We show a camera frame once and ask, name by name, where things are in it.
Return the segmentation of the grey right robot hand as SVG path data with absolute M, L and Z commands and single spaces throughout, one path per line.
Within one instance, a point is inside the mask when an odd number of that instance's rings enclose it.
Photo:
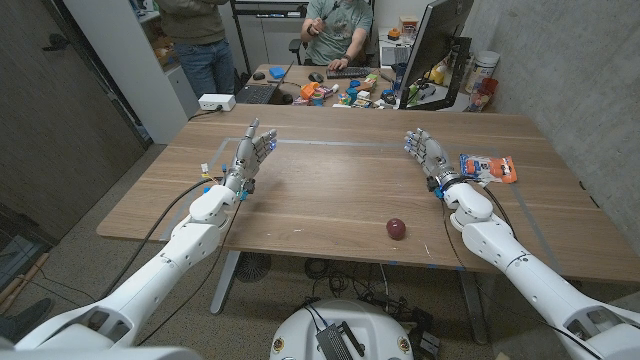
M 442 197 L 451 186 L 462 182 L 462 176 L 454 169 L 447 152 L 427 131 L 421 128 L 407 131 L 404 140 L 404 149 L 421 166 L 430 192 Z

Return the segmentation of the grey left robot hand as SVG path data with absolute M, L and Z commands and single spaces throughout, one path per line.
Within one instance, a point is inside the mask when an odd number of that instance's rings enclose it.
M 229 171 L 225 176 L 224 186 L 236 193 L 245 191 L 259 172 L 261 163 L 276 148 L 277 130 L 270 129 L 257 135 L 259 120 L 255 119 L 241 138 Z

